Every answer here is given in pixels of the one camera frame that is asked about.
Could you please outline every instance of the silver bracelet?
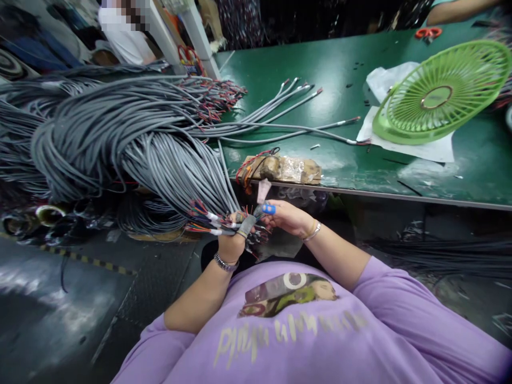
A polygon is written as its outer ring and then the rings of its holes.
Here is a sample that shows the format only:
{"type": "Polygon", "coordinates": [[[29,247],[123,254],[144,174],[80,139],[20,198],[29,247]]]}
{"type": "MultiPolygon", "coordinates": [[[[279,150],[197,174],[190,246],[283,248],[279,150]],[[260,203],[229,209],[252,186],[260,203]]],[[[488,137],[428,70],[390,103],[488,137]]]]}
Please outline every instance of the silver bracelet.
{"type": "Polygon", "coordinates": [[[219,256],[219,253],[217,252],[215,254],[215,256],[213,257],[213,259],[215,260],[215,262],[217,263],[217,265],[219,267],[221,267],[223,270],[225,270],[226,272],[228,273],[231,273],[231,272],[234,272],[236,271],[236,269],[238,268],[238,265],[240,264],[240,260],[238,260],[236,262],[235,265],[231,265],[231,264],[227,264],[226,262],[224,262],[220,256],[219,256]]]}
{"type": "Polygon", "coordinates": [[[315,229],[315,231],[314,231],[310,236],[306,237],[305,239],[302,239],[302,242],[303,242],[303,243],[307,243],[307,242],[308,242],[308,241],[310,241],[313,237],[315,237],[315,236],[316,236],[316,234],[317,234],[318,232],[320,232],[320,227],[321,227],[321,226],[322,226],[322,223],[320,223],[320,222],[318,221],[318,224],[316,225],[316,229],[315,229]]]}

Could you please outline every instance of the white shirt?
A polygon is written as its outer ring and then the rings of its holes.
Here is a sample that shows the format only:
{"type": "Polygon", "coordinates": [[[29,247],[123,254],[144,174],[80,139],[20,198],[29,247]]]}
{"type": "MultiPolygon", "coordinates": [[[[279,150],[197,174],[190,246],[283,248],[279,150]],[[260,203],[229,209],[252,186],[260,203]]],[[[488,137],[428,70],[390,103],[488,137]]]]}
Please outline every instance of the white shirt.
{"type": "Polygon", "coordinates": [[[129,24],[118,8],[100,8],[98,22],[121,63],[142,65],[154,54],[146,36],[129,24]]]}

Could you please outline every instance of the green workbench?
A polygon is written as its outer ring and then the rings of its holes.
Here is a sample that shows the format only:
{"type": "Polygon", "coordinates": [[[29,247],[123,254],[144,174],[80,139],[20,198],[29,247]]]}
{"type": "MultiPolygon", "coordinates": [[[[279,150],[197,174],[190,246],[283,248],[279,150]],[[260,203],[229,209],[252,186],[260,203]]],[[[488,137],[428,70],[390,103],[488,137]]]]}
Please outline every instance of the green workbench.
{"type": "MultiPolygon", "coordinates": [[[[239,102],[237,115],[228,116],[226,121],[237,120],[262,106],[287,78],[301,77],[322,87],[323,93],[276,123],[314,127],[361,116],[354,125],[330,130],[355,139],[369,110],[364,104],[368,99],[364,84],[373,69],[391,68],[407,61],[422,62],[485,32],[466,23],[443,29],[443,34],[430,46],[416,40],[415,31],[408,30],[236,51],[231,57],[231,52],[220,53],[217,62],[220,66],[226,62],[221,72],[223,78],[249,91],[239,102]]],[[[239,138],[265,139],[289,132],[262,128],[239,138]]],[[[453,136],[455,162],[446,164],[377,146],[371,146],[368,152],[365,146],[350,146],[311,134],[265,145],[225,142],[223,146],[230,177],[234,177],[247,155],[279,146],[282,155],[312,158],[322,167],[322,184],[309,188],[512,210],[512,137],[506,132],[503,113],[484,111],[458,129],[453,136]],[[321,147],[310,150],[317,143],[321,147]]]]}

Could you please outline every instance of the black floor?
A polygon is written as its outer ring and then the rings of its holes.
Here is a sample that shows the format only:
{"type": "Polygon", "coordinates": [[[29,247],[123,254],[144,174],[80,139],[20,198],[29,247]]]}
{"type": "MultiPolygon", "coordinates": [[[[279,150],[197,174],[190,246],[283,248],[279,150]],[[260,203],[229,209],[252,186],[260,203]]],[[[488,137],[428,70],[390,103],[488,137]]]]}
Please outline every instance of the black floor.
{"type": "Polygon", "coordinates": [[[0,382],[109,383],[141,330],[199,275],[197,244],[105,234],[72,251],[136,276],[0,238],[0,382]]]}

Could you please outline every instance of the white plastic bag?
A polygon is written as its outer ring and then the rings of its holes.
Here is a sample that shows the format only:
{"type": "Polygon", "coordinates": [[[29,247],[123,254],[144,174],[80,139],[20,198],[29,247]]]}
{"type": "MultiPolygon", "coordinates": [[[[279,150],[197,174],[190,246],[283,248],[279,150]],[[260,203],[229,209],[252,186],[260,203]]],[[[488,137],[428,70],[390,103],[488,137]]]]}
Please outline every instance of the white plastic bag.
{"type": "Polygon", "coordinates": [[[401,83],[418,65],[417,62],[409,61],[394,68],[379,67],[370,72],[366,77],[366,82],[377,100],[383,102],[389,89],[396,83],[401,83]]]}

